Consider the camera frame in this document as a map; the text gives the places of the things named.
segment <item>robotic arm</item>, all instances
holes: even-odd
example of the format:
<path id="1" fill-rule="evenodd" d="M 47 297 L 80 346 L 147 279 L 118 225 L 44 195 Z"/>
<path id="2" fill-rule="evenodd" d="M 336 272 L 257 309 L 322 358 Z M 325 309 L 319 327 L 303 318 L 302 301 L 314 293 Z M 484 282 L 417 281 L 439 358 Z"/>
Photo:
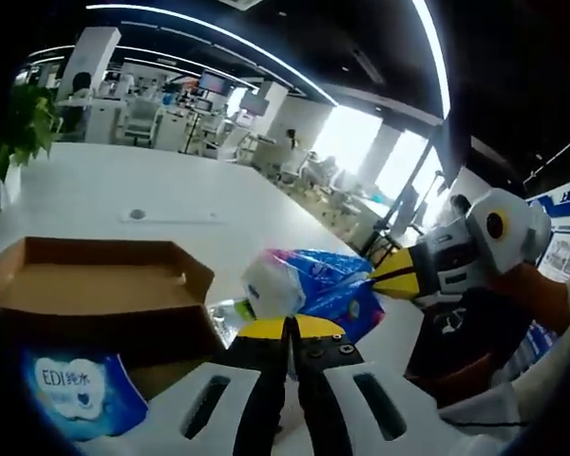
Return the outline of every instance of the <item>robotic arm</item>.
<path id="1" fill-rule="evenodd" d="M 254 322 L 227 351 L 151 401 L 143 423 L 81 448 L 94 455 L 270 455 L 288 371 L 297 377 L 317 456 L 487 456 L 503 445 L 446 424 L 432 397 L 364 362 L 338 326 L 298 315 Z"/>
<path id="2" fill-rule="evenodd" d="M 487 287 L 494 277 L 534 263 L 550 236 L 551 219 L 539 204 L 528 206 L 494 188 L 465 217 L 387 258 L 371 275 L 374 290 L 423 306 L 459 301 L 465 291 Z"/>

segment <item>black cable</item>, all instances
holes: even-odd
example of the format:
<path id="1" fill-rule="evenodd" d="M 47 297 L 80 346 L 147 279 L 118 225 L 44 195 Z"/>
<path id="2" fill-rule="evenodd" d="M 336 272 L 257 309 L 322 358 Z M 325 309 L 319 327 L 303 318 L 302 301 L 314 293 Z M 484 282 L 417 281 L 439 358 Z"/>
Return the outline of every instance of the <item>black cable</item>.
<path id="1" fill-rule="evenodd" d="M 442 418 L 442 420 L 451 426 L 457 426 L 458 428 L 525 428 L 529 423 L 525 421 L 512 422 L 512 423 L 457 423 L 455 421 L 448 420 L 447 418 Z"/>

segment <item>black slot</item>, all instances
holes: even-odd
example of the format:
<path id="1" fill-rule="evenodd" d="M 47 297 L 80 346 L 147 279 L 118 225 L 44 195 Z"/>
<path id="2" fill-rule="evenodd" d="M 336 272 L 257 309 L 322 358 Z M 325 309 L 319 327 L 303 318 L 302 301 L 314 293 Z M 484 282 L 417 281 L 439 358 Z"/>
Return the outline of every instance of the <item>black slot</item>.
<path id="1" fill-rule="evenodd" d="M 197 410 L 189 420 L 188 426 L 183 426 L 183 429 L 185 429 L 183 435 L 186 439 L 194 439 L 195 436 L 207 426 L 213 410 L 215 410 L 218 405 L 219 398 L 229 383 L 230 379 L 221 376 L 213 377 L 209 381 L 209 385 L 207 385 L 202 395 L 198 398 Z"/>
<path id="2" fill-rule="evenodd" d="M 353 379 L 370 406 L 384 439 L 390 441 L 402 436 L 408 428 L 406 422 L 373 375 L 362 373 Z"/>
<path id="3" fill-rule="evenodd" d="M 446 284 L 451 285 L 452 283 L 462 282 L 463 280 L 466 280 L 466 273 L 446 277 Z"/>
<path id="4" fill-rule="evenodd" d="M 472 263 L 479 257 L 479 250 L 474 243 L 457 244 L 437 252 L 434 264 L 437 271 L 449 271 Z"/>
<path id="5" fill-rule="evenodd" d="M 437 237 L 437 239 L 435 240 L 435 243 L 441 244 L 442 242 L 446 242 L 448 240 L 452 240 L 452 236 L 451 235 L 443 235 L 441 237 Z"/>

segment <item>computer monitor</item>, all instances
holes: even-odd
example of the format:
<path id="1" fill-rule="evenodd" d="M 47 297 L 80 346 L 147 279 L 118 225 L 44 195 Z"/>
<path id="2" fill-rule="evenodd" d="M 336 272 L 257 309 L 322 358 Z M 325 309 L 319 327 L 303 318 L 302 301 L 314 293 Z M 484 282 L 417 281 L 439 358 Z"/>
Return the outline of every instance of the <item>computer monitor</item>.
<path id="1" fill-rule="evenodd" d="M 264 100 L 252 92 L 247 91 L 245 95 L 243 95 L 239 106 L 254 116 L 263 116 L 266 114 L 266 109 L 268 109 L 268 100 Z"/>
<path id="2" fill-rule="evenodd" d="M 230 94 L 231 84 L 230 81 L 204 71 L 199 79 L 199 88 L 227 97 Z"/>
<path id="3" fill-rule="evenodd" d="M 194 103 L 194 108 L 199 111 L 211 111 L 212 107 L 213 103 L 202 98 L 197 98 L 196 102 Z"/>

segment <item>green leaves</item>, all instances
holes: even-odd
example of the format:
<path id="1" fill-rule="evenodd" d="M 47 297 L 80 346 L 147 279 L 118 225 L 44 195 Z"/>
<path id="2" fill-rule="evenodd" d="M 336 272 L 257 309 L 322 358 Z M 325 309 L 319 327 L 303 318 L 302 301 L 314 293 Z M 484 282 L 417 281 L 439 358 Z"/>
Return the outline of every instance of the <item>green leaves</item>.
<path id="1" fill-rule="evenodd" d="M 54 138 L 51 127 L 55 108 L 50 91 L 36 85 L 12 88 L 9 112 L 0 134 L 0 180 L 9 171 L 10 159 L 18 165 L 29 164 L 40 149 L 50 150 Z"/>

